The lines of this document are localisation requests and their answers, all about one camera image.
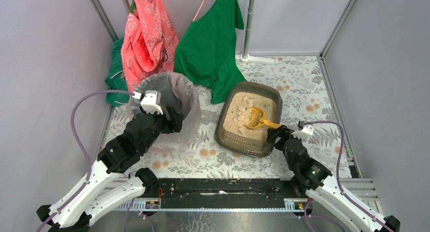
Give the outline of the yellow litter scoop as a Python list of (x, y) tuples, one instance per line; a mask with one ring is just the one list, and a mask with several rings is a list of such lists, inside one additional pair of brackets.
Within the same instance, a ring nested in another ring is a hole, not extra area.
[(244, 126), (250, 129), (257, 129), (262, 126), (268, 126), (269, 128), (276, 129), (281, 126), (281, 124), (269, 121), (266, 117), (265, 112), (257, 107), (250, 108), (250, 115), (248, 120), (249, 122), (247, 124), (244, 124)]

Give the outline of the trash bin with plastic liner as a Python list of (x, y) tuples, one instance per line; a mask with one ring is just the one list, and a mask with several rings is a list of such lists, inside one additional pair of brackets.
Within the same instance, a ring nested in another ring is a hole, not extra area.
[(161, 106), (173, 106), (176, 112), (184, 116), (182, 130), (161, 134), (149, 151), (168, 154), (186, 149), (201, 125), (202, 114), (197, 87), (180, 73), (164, 72), (145, 78), (133, 90), (142, 94), (148, 90), (158, 91), (161, 94)]

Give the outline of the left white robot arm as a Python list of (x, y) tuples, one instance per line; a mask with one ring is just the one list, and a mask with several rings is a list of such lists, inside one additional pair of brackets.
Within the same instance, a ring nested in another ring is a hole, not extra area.
[(140, 161), (161, 134), (180, 132), (184, 115), (167, 106), (162, 114), (142, 111), (132, 117), (121, 135), (99, 152), (88, 172), (62, 199), (40, 206), (36, 214), (50, 231), (88, 231), (102, 216), (126, 201), (159, 193), (158, 179), (149, 168), (139, 169), (117, 188), (101, 194), (114, 180)]

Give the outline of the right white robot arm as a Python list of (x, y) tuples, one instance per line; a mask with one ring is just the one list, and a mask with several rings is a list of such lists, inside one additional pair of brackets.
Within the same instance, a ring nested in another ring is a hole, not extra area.
[(399, 231), (397, 218), (372, 209), (344, 187), (339, 177), (309, 156), (302, 140), (313, 135), (314, 124), (301, 121), (299, 130), (281, 125), (267, 131), (267, 142), (283, 152), (289, 170), (294, 173), (291, 181), (295, 188), (324, 206), (351, 231)]

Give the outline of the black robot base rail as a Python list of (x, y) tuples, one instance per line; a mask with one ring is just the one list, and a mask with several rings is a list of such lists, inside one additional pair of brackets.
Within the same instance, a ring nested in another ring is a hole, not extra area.
[(140, 198), (173, 210), (298, 210), (308, 197), (282, 179), (160, 178)]

